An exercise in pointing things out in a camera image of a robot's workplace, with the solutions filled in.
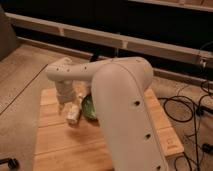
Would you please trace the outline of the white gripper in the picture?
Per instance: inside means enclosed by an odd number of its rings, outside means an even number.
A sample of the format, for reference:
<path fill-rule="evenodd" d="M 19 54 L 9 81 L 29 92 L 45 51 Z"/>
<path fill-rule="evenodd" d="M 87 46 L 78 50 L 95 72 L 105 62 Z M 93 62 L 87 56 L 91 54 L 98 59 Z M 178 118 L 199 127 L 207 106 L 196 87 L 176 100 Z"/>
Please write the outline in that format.
<path fill-rule="evenodd" d="M 59 102 L 58 113 L 62 114 L 65 107 L 64 103 L 73 101 L 76 97 L 76 93 L 73 88 L 72 81 L 56 82 L 55 87 L 56 87 L 56 97 Z M 85 96 L 83 93 L 77 93 L 77 102 L 81 104 L 84 97 Z"/>

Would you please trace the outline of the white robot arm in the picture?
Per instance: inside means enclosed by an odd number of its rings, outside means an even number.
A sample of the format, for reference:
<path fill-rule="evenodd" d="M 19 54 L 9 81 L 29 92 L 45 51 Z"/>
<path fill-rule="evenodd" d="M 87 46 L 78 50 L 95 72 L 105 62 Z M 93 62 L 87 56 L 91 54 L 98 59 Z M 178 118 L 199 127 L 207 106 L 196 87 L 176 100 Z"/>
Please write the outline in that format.
<path fill-rule="evenodd" d="M 60 103 L 72 100 L 71 82 L 89 81 L 115 171 L 169 171 L 144 92 L 153 69 L 141 57 L 113 58 L 74 65 L 68 58 L 46 68 Z"/>

